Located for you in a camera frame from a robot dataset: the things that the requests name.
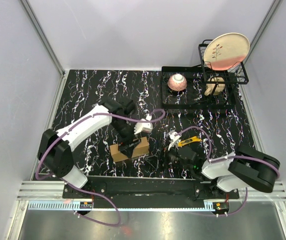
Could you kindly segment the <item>yellow black utility knife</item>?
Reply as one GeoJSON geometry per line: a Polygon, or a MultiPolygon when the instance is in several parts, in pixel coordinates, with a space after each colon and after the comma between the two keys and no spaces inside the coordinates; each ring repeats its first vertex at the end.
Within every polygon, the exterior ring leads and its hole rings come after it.
{"type": "Polygon", "coordinates": [[[188,144],[200,142],[200,141],[201,141],[200,138],[198,138],[197,136],[193,136],[193,137],[190,137],[188,139],[185,139],[185,140],[178,142],[178,147],[183,147],[183,146],[186,146],[188,144]]]}

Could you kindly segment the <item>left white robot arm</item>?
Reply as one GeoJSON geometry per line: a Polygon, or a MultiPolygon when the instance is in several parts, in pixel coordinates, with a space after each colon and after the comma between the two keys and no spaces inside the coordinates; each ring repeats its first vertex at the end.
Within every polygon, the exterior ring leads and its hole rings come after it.
{"type": "Polygon", "coordinates": [[[43,160],[43,164],[58,178],[72,184],[78,197],[85,198],[90,194],[91,186],[85,174],[74,164],[73,151],[97,130],[112,125],[120,137],[118,150],[132,158],[140,143],[135,138],[134,126],[110,114],[128,117],[135,109],[134,101],[128,98],[120,101],[107,98],[75,123],[56,131],[47,129],[42,134],[37,158],[43,160]]]}

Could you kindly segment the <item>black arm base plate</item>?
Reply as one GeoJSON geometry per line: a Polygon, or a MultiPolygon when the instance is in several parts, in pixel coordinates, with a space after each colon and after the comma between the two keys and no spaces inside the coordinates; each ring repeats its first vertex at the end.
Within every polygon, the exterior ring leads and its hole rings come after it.
{"type": "Polygon", "coordinates": [[[240,198],[237,190],[226,193],[215,189],[209,181],[178,178],[89,176],[86,190],[106,197],[181,195],[193,200],[240,198]]]}

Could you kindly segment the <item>brown cardboard express box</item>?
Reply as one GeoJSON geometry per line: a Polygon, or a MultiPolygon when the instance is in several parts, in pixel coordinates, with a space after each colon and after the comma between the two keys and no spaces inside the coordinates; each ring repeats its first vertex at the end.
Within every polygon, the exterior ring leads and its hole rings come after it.
{"type": "MultiPolygon", "coordinates": [[[[148,155],[150,152],[149,151],[149,142],[148,142],[147,137],[142,137],[142,138],[140,138],[140,140],[141,140],[141,143],[135,149],[133,149],[132,158],[137,158],[139,156],[148,155]]],[[[109,146],[111,157],[115,163],[129,159],[129,158],[127,158],[127,156],[125,156],[124,154],[122,154],[118,150],[119,146],[129,146],[129,145],[113,144],[113,145],[109,146]]]]}

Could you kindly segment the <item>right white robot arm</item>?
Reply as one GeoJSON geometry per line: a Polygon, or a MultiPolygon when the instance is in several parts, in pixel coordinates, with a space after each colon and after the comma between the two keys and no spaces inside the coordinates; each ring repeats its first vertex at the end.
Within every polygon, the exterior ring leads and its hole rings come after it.
{"type": "Polygon", "coordinates": [[[210,180],[210,194],[215,198],[245,187],[269,194],[280,177],[278,159],[243,145],[226,156],[207,160],[201,159],[188,146],[166,147],[162,155],[165,163],[188,170],[193,179],[199,182],[210,180]]]}

